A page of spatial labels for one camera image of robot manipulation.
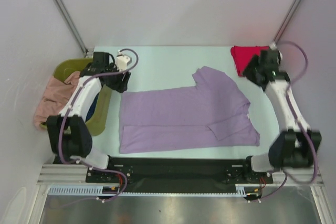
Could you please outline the purple t shirt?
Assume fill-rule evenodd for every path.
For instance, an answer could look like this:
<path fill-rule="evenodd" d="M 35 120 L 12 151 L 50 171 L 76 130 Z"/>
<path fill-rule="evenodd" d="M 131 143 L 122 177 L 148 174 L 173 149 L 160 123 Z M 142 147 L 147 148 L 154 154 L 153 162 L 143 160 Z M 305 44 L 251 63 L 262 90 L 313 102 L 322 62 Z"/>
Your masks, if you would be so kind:
<path fill-rule="evenodd" d="M 258 146 L 249 119 L 250 101 L 222 71 L 202 67 L 195 84 L 126 92 L 119 113 L 122 154 L 194 148 Z"/>

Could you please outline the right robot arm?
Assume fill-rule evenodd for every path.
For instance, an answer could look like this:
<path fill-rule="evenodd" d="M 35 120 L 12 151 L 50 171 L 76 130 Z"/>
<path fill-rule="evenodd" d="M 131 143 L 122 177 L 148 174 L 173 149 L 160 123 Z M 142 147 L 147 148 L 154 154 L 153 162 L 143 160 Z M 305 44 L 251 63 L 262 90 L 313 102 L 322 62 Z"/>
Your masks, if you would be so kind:
<path fill-rule="evenodd" d="M 243 71 L 243 76 L 262 88 L 275 112 L 279 135 L 268 152 L 248 157 L 250 165 L 242 169 L 243 179 L 254 183 L 261 173 L 282 171 L 294 182 L 302 180 L 287 172 L 287 169 L 312 168 L 311 184 L 318 175 L 317 151 L 322 137 L 319 131 L 311 129 L 302 116 L 292 92 L 294 81 L 280 70 L 281 53 L 267 48 L 260 55 L 252 57 Z"/>

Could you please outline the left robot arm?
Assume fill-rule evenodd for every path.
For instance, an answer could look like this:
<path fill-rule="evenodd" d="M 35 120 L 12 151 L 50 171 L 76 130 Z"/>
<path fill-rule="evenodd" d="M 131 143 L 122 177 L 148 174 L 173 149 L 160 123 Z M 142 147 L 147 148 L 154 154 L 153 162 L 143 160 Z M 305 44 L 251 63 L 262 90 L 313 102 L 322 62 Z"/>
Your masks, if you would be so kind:
<path fill-rule="evenodd" d="M 58 81 L 73 73 L 79 75 L 66 105 L 46 120 L 52 152 L 63 164 L 85 164 L 98 169 L 105 182 L 115 178 L 116 169 L 109 165 L 109 155 L 97 150 L 92 138 L 103 132 L 112 91 L 125 92 L 139 59 L 128 56 L 126 49 L 116 56 L 96 51 L 92 58 L 68 60 L 54 72 Z"/>

